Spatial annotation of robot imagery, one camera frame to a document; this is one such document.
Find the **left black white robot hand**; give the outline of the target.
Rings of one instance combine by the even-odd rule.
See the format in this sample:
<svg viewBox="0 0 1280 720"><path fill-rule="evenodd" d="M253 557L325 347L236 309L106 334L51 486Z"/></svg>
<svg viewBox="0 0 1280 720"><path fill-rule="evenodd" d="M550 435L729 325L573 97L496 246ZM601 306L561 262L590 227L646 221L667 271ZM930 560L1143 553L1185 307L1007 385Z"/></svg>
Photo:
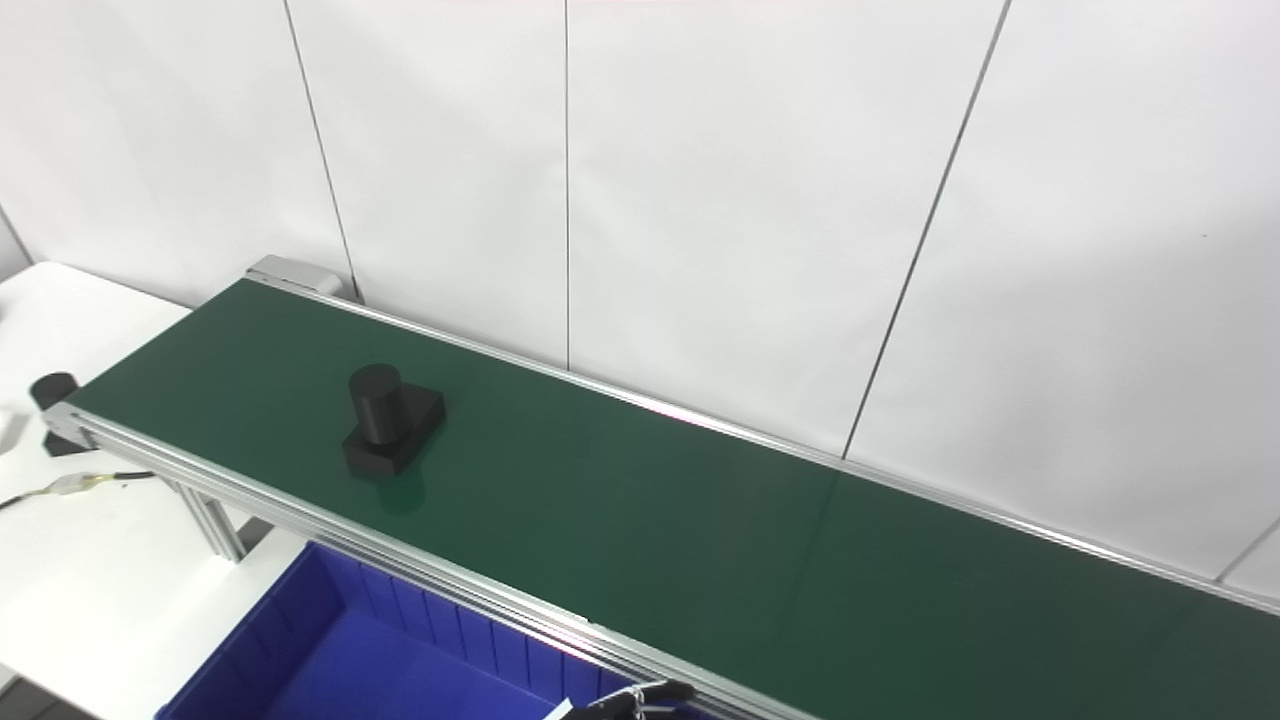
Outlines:
<svg viewBox="0 0 1280 720"><path fill-rule="evenodd" d="M581 707L564 700L544 719L695 719L695 696L692 685L673 679L636 683Z"/></svg>

